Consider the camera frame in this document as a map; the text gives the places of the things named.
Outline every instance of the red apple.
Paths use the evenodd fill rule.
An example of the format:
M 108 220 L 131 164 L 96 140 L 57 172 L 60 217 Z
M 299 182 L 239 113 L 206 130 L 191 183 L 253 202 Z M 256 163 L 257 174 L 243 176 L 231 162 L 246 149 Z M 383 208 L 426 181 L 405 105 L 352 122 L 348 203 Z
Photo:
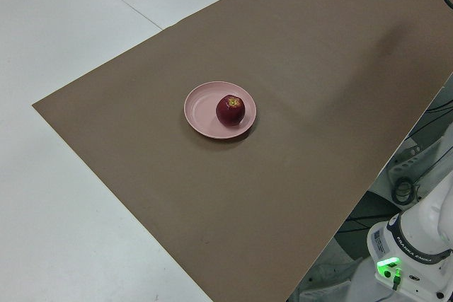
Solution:
M 223 125 L 230 127 L 241 122 L 246 114 L 246 107 L 240 97 L 226 95 L 217 104 L 215 113 Z

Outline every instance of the white tabletop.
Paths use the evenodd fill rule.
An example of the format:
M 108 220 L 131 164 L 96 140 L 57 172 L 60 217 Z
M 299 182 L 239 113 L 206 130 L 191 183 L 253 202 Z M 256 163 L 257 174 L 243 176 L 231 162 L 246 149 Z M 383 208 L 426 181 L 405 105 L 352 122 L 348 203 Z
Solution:
M 31 105 L 215 1 L 0 0 L 0 301 L 210 301 Z

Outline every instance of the black label band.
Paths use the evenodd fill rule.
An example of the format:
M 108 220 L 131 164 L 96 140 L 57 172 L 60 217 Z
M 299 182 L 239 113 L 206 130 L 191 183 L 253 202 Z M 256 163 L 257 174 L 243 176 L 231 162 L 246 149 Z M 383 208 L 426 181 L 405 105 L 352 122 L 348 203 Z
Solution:
M 392 225 L 390 225 L 390 223 L 387 224 L 387 230 L 391 232 L 395 243 L 407 256 L 424 265 L 435 265 L 450 256 L 451 250 L 446 250 L 436 255 L 429 255 L 415 249 L 408 240 L 406 240 L 403 231 L 401 230 L 401 215 L 402 213 L 398 215 L 396 221 Z

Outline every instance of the fruit on plate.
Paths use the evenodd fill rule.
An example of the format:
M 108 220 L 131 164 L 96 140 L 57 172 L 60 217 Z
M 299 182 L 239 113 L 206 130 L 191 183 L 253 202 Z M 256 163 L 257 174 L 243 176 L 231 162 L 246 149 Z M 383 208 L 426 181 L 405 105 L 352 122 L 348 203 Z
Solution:
M 231 127 L 241 122 L 246 114 L 246 107 L 240 97 L 226 95 L 217 104 L 215 113 L 223 125 Z

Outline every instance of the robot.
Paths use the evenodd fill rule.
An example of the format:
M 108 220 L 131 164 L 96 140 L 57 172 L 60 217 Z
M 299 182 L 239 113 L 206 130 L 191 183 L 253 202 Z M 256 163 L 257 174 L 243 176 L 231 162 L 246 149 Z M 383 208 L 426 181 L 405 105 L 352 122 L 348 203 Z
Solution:
M 417 302 L 453 298 L 453 172 L 409 210 L 369 230 L 375 277 Z

